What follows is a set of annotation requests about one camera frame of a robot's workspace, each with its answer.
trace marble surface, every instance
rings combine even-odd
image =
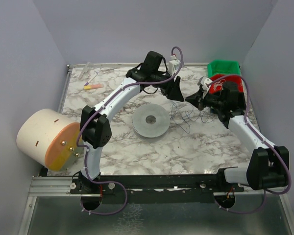
[[[132,67],[95,68],[82,80],[82,68],[72,71],[62,114],[80,121],[85,105],[93,106],[107,97],[124,79]],[[84,84],[95,72],[98,75],[91,84],[102,84],[103,88],[85,91]],[[180,74],[181,90],[187,97],[198,90],[198,79],[207,75],[205,66],[186,66]],[[187,102],[177,103],[178,113],[171,119],[167,134],[158,142],[149,143],[139,139],[133,131],[132,114],[139,106],[147,103],[159,104],[170,115],[175,107],[158,91],[155,94],[140,93],[124,106],[111,122],[112,138],[104,147],[100,170],[104,175],[129,174],[202,174],[216,173],[221,167],[248,166],[250,155],[238,138],[227,130],[209,112],[199,112]],[[190,115],[188,122],[181,116]],[[256,118],[251,112],[251,122],[256,126]],[[49,171],[48,175],[72,175],[83,167],[80,158],[68,170]]]

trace screw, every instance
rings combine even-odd
[[[114,189],[115,186],[116,186],[116,185],[115,185],[114,183],[109,183],[109,184],[108,184],[108,188],[109,188],[109,189]]]
[[[70,189],[76,189],[76,184],[75,183],[71,183],[70,184]]]

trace lavender wall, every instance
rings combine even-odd
[[[276,0],[33,0],[68,64],[243,61]]]
[[[0,0],[0,235],[17,234],[39,164],[16,135],[34,112],[56,109],[66,63],[31,0]]]
[[[290,151],[294,211],[294,0],[280,0],[243,64],[261,131]]]

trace metal floor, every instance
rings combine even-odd
[[[237,195],[235,208],[259,206],[261,194]],[[280,197],[268,195],[263,210],[237,215],[215,204],[129,204],[119,214],[88,215],[81,212],[79,197],[38,197],[30,235],[288,235],[292,234]],[[102,205],[113,211],[119,205]]]

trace red container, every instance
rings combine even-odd
[[[210,79],[212,81],[214,81],[214,80],[216,80],[216,79],[218,79],[220,77],[223,77],[223,76],[224,76],[224,74],[216,74],[216,75],[212,76]],[[210,94],[213,94],[213,93],[216,93],[216,92],[220,92],[221,89],[222,89],[222,85],[223,85],[223,83],[225,81],[227,81],[227,82],[235,82],[239,86],[239,92],[244,92],[244,90],[243,90],[243,84],[242,84],[242,79],[240,77],[236,76],[236,75],[232,75],[232,76],[226,77],[225,79],[222,79],[219,82],[214,83],[210,87],[209,93]]]

